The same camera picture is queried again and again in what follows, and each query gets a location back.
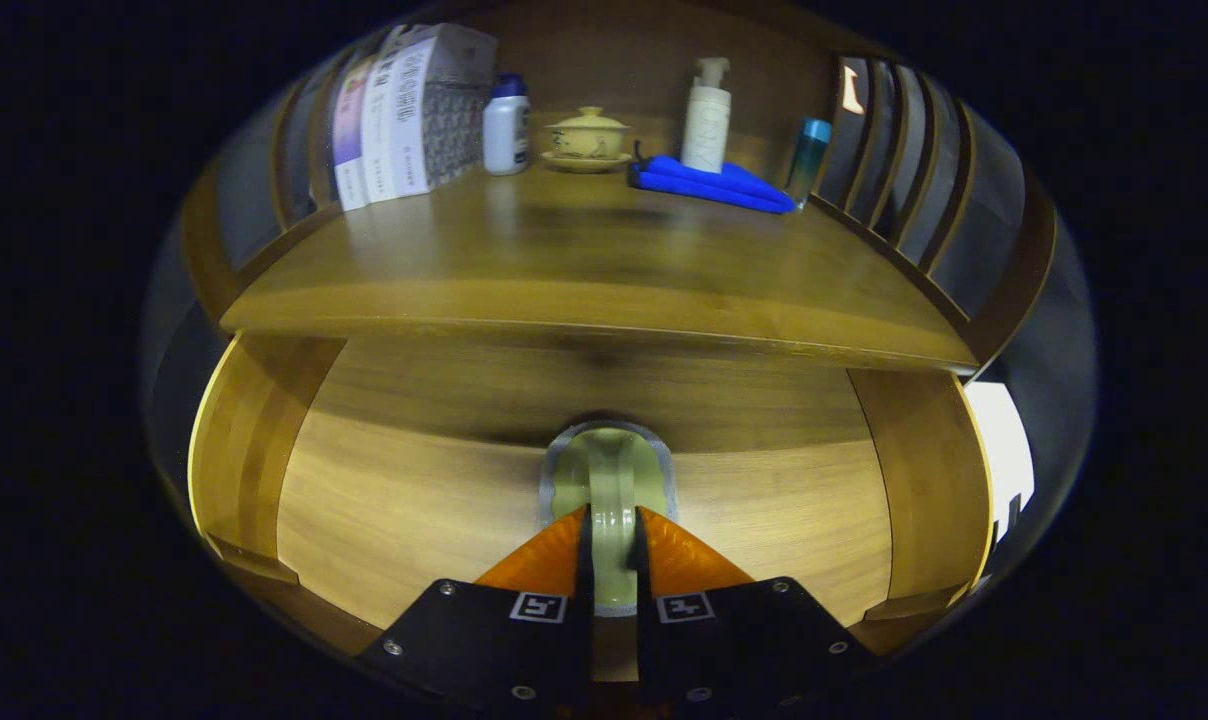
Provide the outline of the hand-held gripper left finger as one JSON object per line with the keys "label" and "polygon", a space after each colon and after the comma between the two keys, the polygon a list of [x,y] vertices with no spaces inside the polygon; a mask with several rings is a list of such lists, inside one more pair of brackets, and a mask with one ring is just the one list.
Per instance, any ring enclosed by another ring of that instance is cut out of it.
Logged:
{"label": "hand-held gripper left finger", "polygon": [[590,510],[554,519],[475,582],[435,580],[358,664],[449,714],[576,714],[596,616]]}

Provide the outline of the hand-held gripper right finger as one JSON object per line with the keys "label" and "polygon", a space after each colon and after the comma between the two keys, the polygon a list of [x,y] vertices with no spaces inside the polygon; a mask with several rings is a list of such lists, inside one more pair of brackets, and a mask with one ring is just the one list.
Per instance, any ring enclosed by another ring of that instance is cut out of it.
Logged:
{"label": "hand-held gripper right finger", "polygon": [[660,714],[796,714],[879,666],[797,579],[755,580],[644,506],[633,554],[639,696]]}

